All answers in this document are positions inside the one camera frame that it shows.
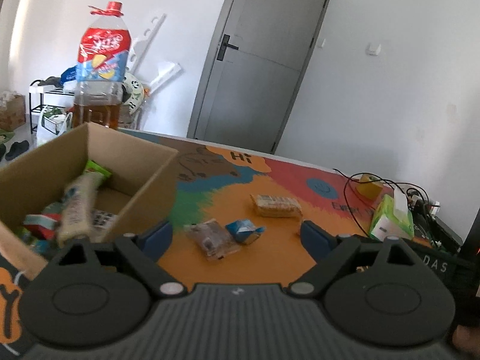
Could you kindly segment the person right hand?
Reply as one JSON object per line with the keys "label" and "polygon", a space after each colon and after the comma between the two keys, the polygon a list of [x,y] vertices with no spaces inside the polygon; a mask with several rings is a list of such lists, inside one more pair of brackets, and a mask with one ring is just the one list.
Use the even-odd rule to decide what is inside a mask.
{"label": "person right hand", "polygon": [[480,328],[469,328],[459,325],[452,335],[453,345],[474,359],[480,357]]}

